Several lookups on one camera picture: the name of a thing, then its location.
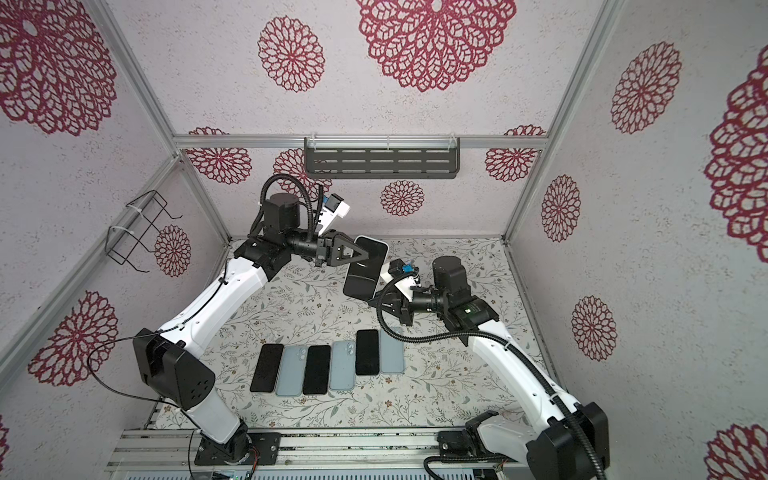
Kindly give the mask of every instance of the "zip tie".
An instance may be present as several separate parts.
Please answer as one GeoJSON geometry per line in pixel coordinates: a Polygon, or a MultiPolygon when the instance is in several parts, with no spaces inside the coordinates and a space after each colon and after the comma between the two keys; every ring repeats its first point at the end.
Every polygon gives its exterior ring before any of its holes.
{"type": "Polygon", "coordinates": [[[118,230],[123,230],[123,231],[126,231],[126,232],[130,233],[131,235],[135,235],[135,233],[133,233],[129,229],[123,228],[123,227],[118,227],[117,225],[111,225],[110,228],[115,228],[115,229],[118,229],[118,230]]]}

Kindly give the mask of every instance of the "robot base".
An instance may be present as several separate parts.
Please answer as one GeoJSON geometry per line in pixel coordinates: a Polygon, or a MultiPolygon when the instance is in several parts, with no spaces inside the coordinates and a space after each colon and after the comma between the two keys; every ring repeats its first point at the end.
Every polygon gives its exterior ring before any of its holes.
{"type": "MultiPolygon", "coordinates": [[[[249,433],[248,436],[250,447],[259,452],[257,465],[275,465],[280,451],[280,433],[249,433]]],[[[225,457],[212,441],[203,437],[194,464],[198,466],[228,465],[224,461],[225,457]]],[[[245,461],[245,463],[249,462],[253,463],[253,453],[250,453],[245,461]]]]}

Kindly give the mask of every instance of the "mounting plate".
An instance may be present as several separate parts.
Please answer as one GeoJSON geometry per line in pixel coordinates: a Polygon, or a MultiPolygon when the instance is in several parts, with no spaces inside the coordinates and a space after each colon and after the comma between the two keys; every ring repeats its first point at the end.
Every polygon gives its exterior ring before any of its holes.
{"type": "Polygon", "coordinates": [[[307,177],[355,179],[456,178],[456,146],[435,148],[315,148],[304,138],[307,177]]]}

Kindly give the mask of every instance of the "light blue smartphone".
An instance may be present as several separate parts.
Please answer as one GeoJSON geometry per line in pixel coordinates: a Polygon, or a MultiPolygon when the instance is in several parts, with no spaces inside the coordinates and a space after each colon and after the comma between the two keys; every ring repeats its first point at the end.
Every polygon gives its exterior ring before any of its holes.
{"type": "MultiPolygon", "coordinates": [[[[398,326],[392,330],[402,334],[402,329],[398,326]]],[[[379,330],[379,370],[381,373],[400,374],[406,372],[404,345],[401,341],[387,335],[384,330],[379,330]]]]}
{"type": "Polygon", "coordinates": [[[304,384],[304,369],[306,368],[306,345],[287,346],[283,351],[283,361],[280,363],[280,374],[277,376],[277,396],[299,396],[304,384]]]}
{"type": "Polygon", "coordinates": [[[355,343],[352,340],[333,343],[328,388],[335,392],[355,388],[355,343]]]}

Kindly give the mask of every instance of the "wire holder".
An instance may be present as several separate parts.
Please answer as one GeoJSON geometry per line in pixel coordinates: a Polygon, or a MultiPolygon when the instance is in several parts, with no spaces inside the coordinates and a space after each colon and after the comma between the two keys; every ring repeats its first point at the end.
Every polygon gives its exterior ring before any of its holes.
{"type": "Polygon", "coordinates": [[[114,260],[118,265],[125,265],[126,263],[134,268],[137,272],[142,273],[149,273],[149,270],[142,270],[135,266],[133,262],[131,262],[128,258],[131,256],[131,254],[136,250],[136,247],[141,245],[148,253],[154,253],[154,250],[151,250],[147,245],[144,244],[144,236],[147,235],[147,232],[150,229],[155,229],[157,231],[157,234],[160,234],[160,229],[157,228],[157,226],[154,224],[155,221],[157,221],[158,217],[165,212],[166,215],[168,215],[169,218],[172,220],[176,220],[179,218],[182,218],[184,215],[179,215],[178,217],[174,217],[171,215],[168,210],[166,210],[166,207],[168,205],[167,200],[163,198],[162,195],[160,195],[160,192],[157,190],[149,190],[147,193],[140,195],[139,197],[134,198],[130,202],[128,202],[125,207],[131,208],[133,210],[136,210],[137,216],[134,217],[131,222],[126,225],[125,227],[122,227],[120,225],[110,225],[107,229],[107,239],[104,241],[104,253],[107,254],[108,257],[110,257],[112,260],[114,260]],[[159,207],[160,210],[154,215],[154,217],[149,218],[144,214],[144,210],[147,209],[147,206],[154,201],[159,207]],[[131,230],[131,225],[134,224],[136,220],[138,220],[139,217],[144,218],[149,224],[147,225],[147,228],[144,229],[143,232],[141,232],[141,235],[138,237],[136,236],[136,233],[131,230]],[[115,230],[118,230],[118,234],[114,235],[113,232],[115,230]],[[127,255],[123,255],[122,253],[118,252],[115,247],[118,243],[120,243],[120,240],[122,240],[124,235],[130,235],[131,237],[136,240],[136,243],[133,245],[131,250],[128,252],[127,255]]]}

